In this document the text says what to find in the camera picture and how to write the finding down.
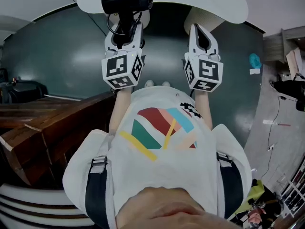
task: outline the black shoulder strap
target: black shoulder strap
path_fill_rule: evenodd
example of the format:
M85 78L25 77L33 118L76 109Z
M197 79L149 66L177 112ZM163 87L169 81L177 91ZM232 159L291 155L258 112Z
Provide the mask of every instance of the black shoulder strap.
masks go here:
M109 229L106 214L107 157L92 160L86 187L86 212L102 229Z
M234 161L217 152L224 185L224 218L228 219L242 204L244 189L241 175Z

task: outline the white paper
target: white paper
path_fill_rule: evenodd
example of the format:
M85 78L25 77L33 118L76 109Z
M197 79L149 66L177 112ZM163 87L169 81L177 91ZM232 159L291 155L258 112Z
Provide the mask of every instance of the white paper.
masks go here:
M258 69L250 69L250 74L259 74L261 72L261 69L258 68Z

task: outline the black device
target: black device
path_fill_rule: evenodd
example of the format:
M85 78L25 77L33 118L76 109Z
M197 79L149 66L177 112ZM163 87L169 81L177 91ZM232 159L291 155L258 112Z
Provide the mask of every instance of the black device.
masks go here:
M107 24L110 14L119 14L120 22L116 30L113 31L109 25L108 28L114 34L113 41L120 46L131 41L142 11L151 9L153 0L102 0L102 6L108 14ZM134 12L139 13L137 20L133 18Z

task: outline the cyan object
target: cyan object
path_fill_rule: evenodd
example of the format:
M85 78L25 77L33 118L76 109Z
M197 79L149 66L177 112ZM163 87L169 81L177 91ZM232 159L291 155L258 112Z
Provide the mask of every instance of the cyan object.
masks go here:
M250 54L249 62L253 68L260 69L262 67L261 59L255 53Z

